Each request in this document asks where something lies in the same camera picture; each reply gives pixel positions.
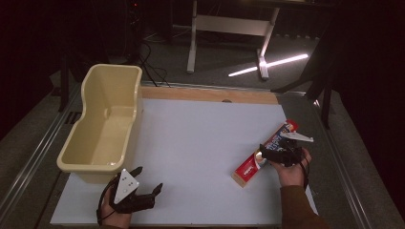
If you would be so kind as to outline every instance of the cream-colored container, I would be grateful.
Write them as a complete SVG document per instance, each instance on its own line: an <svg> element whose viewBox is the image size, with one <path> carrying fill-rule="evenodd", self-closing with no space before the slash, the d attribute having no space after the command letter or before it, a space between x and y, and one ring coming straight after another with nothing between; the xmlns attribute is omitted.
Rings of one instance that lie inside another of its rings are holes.
<svg viewBox="0 0 405 229"><path fill-rule="evenodd" d="M136 66L94 65L81 86L83 112L57 166L89 183L106 183L133 163L142 113Z"/></svg>

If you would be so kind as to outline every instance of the white triangular marker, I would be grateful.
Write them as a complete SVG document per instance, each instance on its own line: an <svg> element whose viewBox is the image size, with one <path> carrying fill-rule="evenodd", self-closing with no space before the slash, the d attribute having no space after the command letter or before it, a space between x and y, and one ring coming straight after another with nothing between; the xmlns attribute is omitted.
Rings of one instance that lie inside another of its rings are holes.
<svg viewBox="0 0 405 229"><path fill-rule="evenodd" d="M121 172L121 177L119 178L119 183L117 187L116 198L114 199L114 203L118 204L128 195L130 195L134 190L136 190L139 186L139 182L137 182L134 177L126 169L123 169Z"/></svg>
<svg viewBox="0 0 405 229"><path fill-rule="evenodd" d="M280 133L280 136L289 138L289 139L295 139L295 140L303 140L303 141L310 141L313 142L313 137L307 137L304 135L300 135L296 132L292 132L292 133Z"/></svg>

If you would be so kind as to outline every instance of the dark background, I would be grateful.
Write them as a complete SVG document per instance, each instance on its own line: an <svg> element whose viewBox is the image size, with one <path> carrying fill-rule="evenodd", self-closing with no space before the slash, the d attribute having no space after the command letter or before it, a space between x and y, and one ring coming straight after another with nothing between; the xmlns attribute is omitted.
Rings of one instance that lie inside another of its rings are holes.
<svg viewBox="0 0 405 229"><path fill-rule="evenodd" d="M125 20L121 12L128 10L128 6L107 6L107 2L92 5L91 1L23 0L2 4L0 138L53 90L49 75L60 69L62 53L68 54L76 80L81 80L93 64L108 62L108 54L129 58L136 55L143 24L115 27L115 22ZM130 9L133 22L139 22L138 19L140 23L147 22L163 31L168 39L172 23L189 25L191 1L147 2L141 9ZM212 3L206 1L207 10ZM334 25L330 24L327 13L309 16L305 12L285 10L275 33L289 34L291 39L300 34L312 39L324 34L311 59L318 65L323 60L334 59L332 72L329 72L335 76L333 88L340 93L404 218L405 185L401 166L405 156L401 141L405 140L402 134L405 7L402 1L394 0L343 3L344 7L337 13L340 18L331 21ZM231 9L234 13L249 14L249 10L241 10L238 5ZM100 18L111 23L107 27L95 26ZM131 36L124 39L126 32ZM135 42L124 46L128 40Z"/></svg>

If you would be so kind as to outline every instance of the hand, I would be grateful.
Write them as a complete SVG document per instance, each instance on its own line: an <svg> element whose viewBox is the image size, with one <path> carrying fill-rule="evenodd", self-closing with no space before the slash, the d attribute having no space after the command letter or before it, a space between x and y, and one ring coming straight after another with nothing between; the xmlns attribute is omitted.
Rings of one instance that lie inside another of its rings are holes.
<svg viewBox="0 0 405 229"><path fill-rule="evenodd" d="M303 148L304 159L301 161L304 167L307 168L311 161L309 151ZM304 173L300 164L294 164L290 167L285 167L282 164L270 161L270 164L276 169L279 175L280 184L282 187L299 185L304 187Z"/></svg>
<svg viewBox="0 0 405 229"><path fill-rule="evenodd" d="M109 214L113 213L111 216L107 217L102 221L102 225L110 225L120 228L128 228L131 222L132 214L120 214L114 211L114 209L110 206L110 195L111 195L111 188L107 190L104 196L104 201L101 206L101 216L103 218L107 217Z"/></svg>

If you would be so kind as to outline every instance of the light strip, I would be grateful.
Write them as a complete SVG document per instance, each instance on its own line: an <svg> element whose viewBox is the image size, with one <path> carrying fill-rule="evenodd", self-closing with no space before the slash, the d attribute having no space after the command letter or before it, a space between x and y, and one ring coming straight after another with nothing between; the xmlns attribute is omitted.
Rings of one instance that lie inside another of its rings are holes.
<svg viewBox="0 0 405 229"><path fill-rule="evenodd" d="M278 61L275 61L275 62L268 63L268 64L266 64L266 68L276 66L276 65L286 64L288 62L292 62L292 61L300 60L300 59L305 59L305 58L308 58L307 54L300 54L300 55L293 56L293 57L290 57L290 58L287 58L287 59L278 60ZM257 70L257 67L248 68L248 69L241 70L241 71L238 71L238 72L235 72L235 73L231 73L228 76L235 76L235 75L239 75L239 74L243 74L243 73L250 73L250 72L253 72L253 71L256 71L256 70Z"/></svg>

